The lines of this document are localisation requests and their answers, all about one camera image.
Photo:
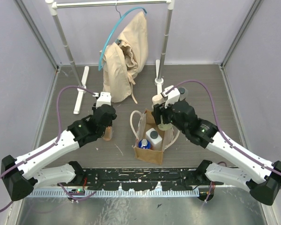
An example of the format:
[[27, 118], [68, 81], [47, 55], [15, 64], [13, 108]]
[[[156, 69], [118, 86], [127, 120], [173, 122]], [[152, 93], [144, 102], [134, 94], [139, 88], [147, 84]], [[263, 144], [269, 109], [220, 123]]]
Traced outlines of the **pink cap amber bottle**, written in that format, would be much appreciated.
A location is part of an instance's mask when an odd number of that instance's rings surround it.
[[112, 135], [113, 135], [113, 129], [112, 126], [108, 126], [105, 130], [105, 133], [103, 135], [103, 139], [105, 141], [110, 141], [112, 139]]

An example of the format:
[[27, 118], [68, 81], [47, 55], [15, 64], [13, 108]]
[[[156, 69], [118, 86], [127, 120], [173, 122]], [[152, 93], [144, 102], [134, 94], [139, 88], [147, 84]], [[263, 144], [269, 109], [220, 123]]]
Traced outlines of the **dark cap clear bottle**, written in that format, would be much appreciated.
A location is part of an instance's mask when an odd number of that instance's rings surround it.
[[179, 87], [178, 90], [180, 93], [179, 100], [185, 100], [188, 96], [188, 90], [185, 87]]

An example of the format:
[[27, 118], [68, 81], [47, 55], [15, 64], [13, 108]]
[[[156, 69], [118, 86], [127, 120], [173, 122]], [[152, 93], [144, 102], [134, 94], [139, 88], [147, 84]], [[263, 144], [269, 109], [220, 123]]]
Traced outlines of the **cream lid green jar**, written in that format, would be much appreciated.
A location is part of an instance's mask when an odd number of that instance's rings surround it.
[[152, 97], [153, 102], [153, 112], [152, 115], [155, 119], [155, 123], [161, 131], [166, 131], [172, 128], [172, 124], [166, 117], [166, 113], [170, 110], [173, 103], [168, 103], [168, 99], [164, 99], [163, 95], [157, 94]]

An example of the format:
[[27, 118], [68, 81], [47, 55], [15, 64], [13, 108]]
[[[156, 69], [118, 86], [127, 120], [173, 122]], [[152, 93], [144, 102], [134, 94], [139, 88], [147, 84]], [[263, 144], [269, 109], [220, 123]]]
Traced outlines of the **canvas tote bag with handles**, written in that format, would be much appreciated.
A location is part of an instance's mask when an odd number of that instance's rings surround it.
[[[174, 132], [174, 128], [161, 131], [155, 124], [155, 119], [152, 116], [152, 112], [149, 110], [143, 113], [137, 110], [133, 111], [130, 114], [130, 127], [135, 136], [135, 145], [133, 147], [135, 158], [157, 165], [162, 164], [165, 150], [172, 146], [180, 135], [179, 131], [176, 133]], [[163, 139], [161, 150], [138, 148], [139, 141], [145, 138], [145, 133], [151, 128], [154, 128]]]

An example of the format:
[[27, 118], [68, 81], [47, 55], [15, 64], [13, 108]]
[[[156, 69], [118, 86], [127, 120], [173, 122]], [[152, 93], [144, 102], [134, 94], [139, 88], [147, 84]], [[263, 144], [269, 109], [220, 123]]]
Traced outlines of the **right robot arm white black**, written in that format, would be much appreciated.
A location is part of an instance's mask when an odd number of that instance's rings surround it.
[[262, 204], [271, 206], [281, 189], [281, 161], [265, 160], [229, 138], [208, 120], [199, 118], [195, 109], [185, 100], [174, 104], [153, 106], [157, 125], [171, 124], [187, 140], [221, 155], [235, 168], [203, 160], [195, 170], [198, 183], [221, 182], [241, 188]]

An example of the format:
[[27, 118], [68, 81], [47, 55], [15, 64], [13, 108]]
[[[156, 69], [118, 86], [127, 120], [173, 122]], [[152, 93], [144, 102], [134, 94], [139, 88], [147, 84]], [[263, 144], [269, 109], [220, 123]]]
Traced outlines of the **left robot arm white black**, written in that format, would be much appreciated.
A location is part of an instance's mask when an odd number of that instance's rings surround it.
[[2, 181], [12, 201], [19, 201], [36, 188], [84, 182], [84, 170], [76, 161], [63, 166], [47, 168], [61, 156], [103, 137], [106, 128], [117, 117], [113, 106], [102, 105], [92, 115], [76, 120], [56, 139], [17, 158], [8, 155], [1, 161]]

